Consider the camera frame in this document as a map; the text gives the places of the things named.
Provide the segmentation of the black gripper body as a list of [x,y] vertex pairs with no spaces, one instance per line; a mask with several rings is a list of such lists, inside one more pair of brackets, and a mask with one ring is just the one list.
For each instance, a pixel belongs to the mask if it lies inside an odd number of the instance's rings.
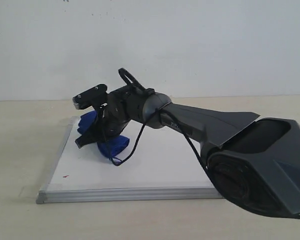
[[131,120],[125,106],[116,96],[102,97],[92,102],[97,112],[91,129],[94,142],[105,143],[122,133]]

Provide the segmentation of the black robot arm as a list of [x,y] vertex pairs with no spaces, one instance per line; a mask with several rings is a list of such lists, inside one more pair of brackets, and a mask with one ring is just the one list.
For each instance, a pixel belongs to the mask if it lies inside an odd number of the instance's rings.
[[300,220],[300,124],[175,104],[152,88],[99,84],[72,99],[97,115],[75,142],[78,147],[119,136],[130,121],[181,133],[223,198],[256,215]]

